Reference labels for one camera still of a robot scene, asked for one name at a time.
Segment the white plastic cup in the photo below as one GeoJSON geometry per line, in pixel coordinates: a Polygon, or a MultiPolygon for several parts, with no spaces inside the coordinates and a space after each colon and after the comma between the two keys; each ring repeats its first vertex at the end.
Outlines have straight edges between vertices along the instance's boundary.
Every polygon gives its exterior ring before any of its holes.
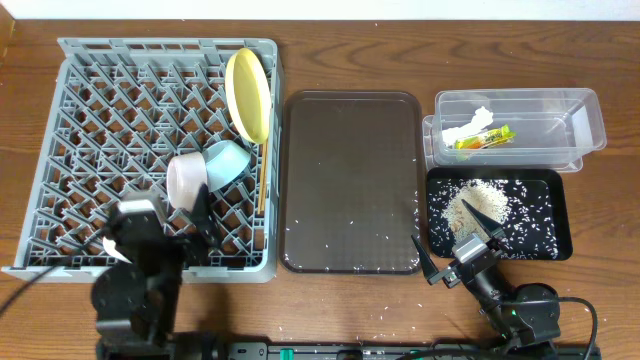
{"type": "Polygon", "coordinates": [[[104,251],[117,260],[131,264],[132,260],[127,254],[126,249],[115,239],[107,236],[102,237],[102,246],[104,251]]]}

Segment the pink white bowl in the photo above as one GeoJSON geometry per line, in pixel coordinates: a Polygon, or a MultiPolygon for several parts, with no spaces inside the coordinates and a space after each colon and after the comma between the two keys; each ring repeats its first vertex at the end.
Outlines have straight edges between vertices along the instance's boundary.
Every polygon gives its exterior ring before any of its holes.
{"type": "Polygon", "coordinates": [[[203,184],[207,183],[204,157],[199,152],[174,156],[168,165],[166,189],[170,205],[192,211],[203,184]]]}

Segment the light blue bowl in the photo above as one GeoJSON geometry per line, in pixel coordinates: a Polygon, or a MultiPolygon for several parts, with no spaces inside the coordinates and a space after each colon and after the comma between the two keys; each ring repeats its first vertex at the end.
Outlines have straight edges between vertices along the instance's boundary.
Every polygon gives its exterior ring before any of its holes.
{"type": "Polygon", "coordinates": [[[203,153],[210,192],[229,185],[249,165],[250,155],[231,140],[216,142],[203,153]]]}

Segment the wooden chopstick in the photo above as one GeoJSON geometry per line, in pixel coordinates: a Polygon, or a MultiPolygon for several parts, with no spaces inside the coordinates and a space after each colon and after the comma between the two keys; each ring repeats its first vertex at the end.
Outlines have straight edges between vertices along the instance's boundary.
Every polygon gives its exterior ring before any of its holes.
{"type": "Polygon", "coordinates": [[[264,194],[264,183],[265,183],[265,171],[266,171],[266,161],[267,161],[267,143],[263,143],[261,145],[261,159],[260,159],[260,171],[259,171],[259,188],[258,188],[258,203],[257,210],[259,214],[263,212],[263,194],[264,194]]]}
{"type": "Polygon", "coordinates": [[[269,155],[269,146],[268,146],[268,145],[269,145],[269,143],[268,143],[268,140],[266,141],[266,143],[267,143],[267,154],[268,154],[268,155],[267,155],[267,161],[266,161],[266,164],[265,164],[265,165],[266,165],[266,171],[265,171],[265,179],[264,179],[264,180],[265,180],[265,183],[264,183],[264,194],[263,194],[263,200],[264,200],[264,201],[263,201],[263,204],[262,204],[262,205],[263,205],[263,209],[262,209],[262,210],[263,210],[263,212],[262,212],[262,214],[263,214],[263,213],[264,213],[264,211],[265,211],[266,193],[267,193],[267,188],[268,188],[268,185],[267,185],[267,174],[268,174],[268,169],[269,169],[269,159],[270,159],[270,155],[269,155]]]}

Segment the yellow round plate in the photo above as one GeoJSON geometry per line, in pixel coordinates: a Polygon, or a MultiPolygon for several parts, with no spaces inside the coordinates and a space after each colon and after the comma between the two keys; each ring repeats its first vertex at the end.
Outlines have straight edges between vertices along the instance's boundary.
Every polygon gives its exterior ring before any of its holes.
{"type": "Polygon", "coordinates": [[[264,144],[269,136],[271,93],[262,64],[249,48],[241,48],[229,59],[225,88],[239,134],[251,143],[264,144]]]}

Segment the green orange snack wrapper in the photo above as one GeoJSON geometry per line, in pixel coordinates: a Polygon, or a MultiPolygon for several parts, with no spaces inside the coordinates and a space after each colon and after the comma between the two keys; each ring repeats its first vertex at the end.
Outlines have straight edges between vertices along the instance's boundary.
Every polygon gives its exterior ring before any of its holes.
{"type": "Polygon", "coordinates": [[[454,143],[454,148],[456,150],[490,148],[509,143],[516,137],[516,135],[517,133],[512,131],[508,125],[504,125],[500,128],[487,130],[476,135],[458,139],[454,143]]]}

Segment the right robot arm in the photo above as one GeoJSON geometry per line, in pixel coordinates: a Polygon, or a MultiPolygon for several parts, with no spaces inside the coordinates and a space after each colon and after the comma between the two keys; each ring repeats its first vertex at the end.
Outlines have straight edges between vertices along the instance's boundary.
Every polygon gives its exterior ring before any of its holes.
{"type": "Polygon", "coordinates": [[[561,335],[557,292],[541,283],[513,286],[498,268],[501,242],[506,239],[502,225],[467,201],[462,204],[489,240],[469,235],[453,247],[454,260],[439,270],[420,240],[413,237],[425,279],[431,285],[441,281],[449,289],[464,285],[505,340],[496,352],[554,356],[553,340],[561,335]]]}

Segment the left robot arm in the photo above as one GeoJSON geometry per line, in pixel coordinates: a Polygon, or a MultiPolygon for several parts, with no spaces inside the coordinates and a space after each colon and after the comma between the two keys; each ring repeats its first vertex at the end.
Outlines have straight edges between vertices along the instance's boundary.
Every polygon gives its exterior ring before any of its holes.
{"type": "Polygon", "coordinates": [[[224,343],[207,332],[174,331],[185,266],[206,265],[222,236],[199,187],[191,233],[167,235],[159,197],[149,191],[123,198],[112,207],[105,238],[115,242],[122,261],[94,282],[91,302],[97,312],[98,359],[225,359],[224,343]]]}

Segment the dark brown serving tray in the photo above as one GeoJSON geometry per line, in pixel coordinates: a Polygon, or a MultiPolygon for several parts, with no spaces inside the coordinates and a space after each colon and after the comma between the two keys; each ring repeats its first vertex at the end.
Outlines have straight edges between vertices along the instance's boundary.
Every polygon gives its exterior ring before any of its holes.
{"type": "Polygon", "coordinates": [[[279,258],[297,274],[412,275],[425,227],[418,100],[306,90],[286,102],[279,258]]]}

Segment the clear plastic bin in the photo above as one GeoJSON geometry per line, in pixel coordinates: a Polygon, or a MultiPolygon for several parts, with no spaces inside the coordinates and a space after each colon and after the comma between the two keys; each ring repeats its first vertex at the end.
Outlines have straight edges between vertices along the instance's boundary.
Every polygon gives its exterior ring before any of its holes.
{"type": "Polygon", "coordinates": [[[548,168],[577,172],[583,157],[607,145],[596,93],[588,88],[446,90],[435,113],[424,118],[426,167],[548,168]],[[513,140],[484,149],[447,145],[443,132],[479,114],[491,115],[489,130],[507,125],[513,140]]]}

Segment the grey plastic dish rack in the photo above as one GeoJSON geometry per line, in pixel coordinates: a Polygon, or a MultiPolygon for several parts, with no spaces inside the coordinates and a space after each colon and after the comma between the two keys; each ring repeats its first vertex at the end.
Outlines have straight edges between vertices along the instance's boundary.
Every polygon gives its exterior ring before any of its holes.
{"type": "Polygon", "coordinates": [[[123,196],[165,197],[177,155],[231,140],[250,155],[229,185],[212,193],[222,245],[188,283],[265,283],[276,273],[279,150],[284,71],[265,38],[63,38],[65,59],[10,276],[90,283],[115,264],[94,233],[123,196]],[[271,93],[265,211],[257,210],[261,145],[239,134],[226,101],[231,56],[249,48],[271,93]]]}

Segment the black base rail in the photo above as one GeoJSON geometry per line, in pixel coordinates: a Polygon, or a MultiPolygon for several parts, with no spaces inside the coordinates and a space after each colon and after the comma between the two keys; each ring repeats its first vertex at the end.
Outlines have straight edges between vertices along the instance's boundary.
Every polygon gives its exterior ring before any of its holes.
{"type": "Polygon", "coordinates": [[[356,344],[225,343],[207,333],[179,333],[162,346],[150,344],[96,345],[98,359],[164,360],[374,360],[374,359],[581,359],[585,348],[536,346],[501,354],[471,344],[436,343],[427,346],[373,346],[356,344]]]}

